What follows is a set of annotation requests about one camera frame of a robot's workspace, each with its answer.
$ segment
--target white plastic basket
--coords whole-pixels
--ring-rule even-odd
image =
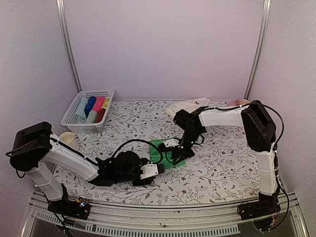
[[[75,133],[101,133],[103,132],[106,118],[108,116],[108,113],[111,107],[113,95],[114,95],[114,90],[79,92],[75,96],[74,100],[71,102],[65,115],[63,116],[61,120],[61,125],[66,126],[71,132],[75,132]],[[102,120],[98,123],[77,123],[75,113],[81,101],[81,98],[86,97],[87,99],[89,99],[89,97],[91,96],[95,96],[95,97],[104,96],[104,97],[110,98],[110,101],[105,110]]]

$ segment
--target floral pattern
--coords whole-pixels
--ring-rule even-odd
[[[113,102],[102,134],[76,134],[80,151],[90,158],[108,158],[117,147],[130,139],[147,141],[182,137],[165,109],[174,101]],[[224,102],[210,102],[223,106]],[[65,184],[72,196],[109,202],[186,205],[226,202],[258,195],[260,177],[256,158],[248,148],[240,127],[208,127],[205,142],[194,145],[196,155],[183,166],[167,169],[152,184],[133,187],[118,183],[97,187],[59,166],[54,176]],[[133,142],[122,151],[131,150],[140,157],[149,157],[147,144]]]

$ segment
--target folded green towel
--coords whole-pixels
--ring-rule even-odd
[[[169,140],[170,138],[168,139],[163,139],[163,140],[153,140],[153,141],[150,141],[151,143],[153,143],[156,147],[159,146],[160,143],[164,142],[165,140]],[[181,161],[180,163],[176,164],[176,165],[173,165],[172,163],[170,163],[169,161],[172,162],[171,160],[171,152],[167,152],[167,157],[168,157],[168,160],[166,159],[166,152],[163,152],[163,160],[160,164],[163,164],[164,165],[164,168],[165,169],[169,169],[169,168],[173,168],[173,167],[177,167],[177,166],[180,166],[180,165],[184,165],[186,164],[185,160]],[[150,159],[152,162],[157,162],[160,160],[160,154],[159,152],[153,148],[152,146],[149,146],[149,154],[150,154]]]

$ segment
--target blue towel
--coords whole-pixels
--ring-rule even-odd
[[[87,117],[87,119],[84,123],[94,123],[97,116],[98,116],[98,112],[91,110],[89,113],[89,116]]]
[[[86,116],[85,116],[85,113],[84,113],[84,108],[85,108],[87,103],[88,103],[88,99],[85,98],[85,97],[82,97],[81,100],[80,100],[80,103],[78,105],[78,108],[76,110],[76,113],[75,113],[75,117],[77,118],[77,120],[85,121]]]
[[[90,111],[92,110],[93,105],[94,105],[94,103],[95,103],[96,100],[97,100],[97,98],[95,98],[94,96],[91,96],[91,97],[88,99],[88,103],[87,103],[87,105],[86,105],[85,108],[84,108],[84,112],[85,112],[85,116],[86,116],[86,117],[89,116],[89,113],[90,113]]]

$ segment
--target white cloth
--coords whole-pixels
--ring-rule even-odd
[[[192,113],[194,110],[197,110],[199,107],[208,106],[210,99],[208,98],[198,98],[194,100],[186,100],[171,104],[167,109],[166,112],[171,117],[175,117],[176,113],[180,110],[185,110],[189,113]]]

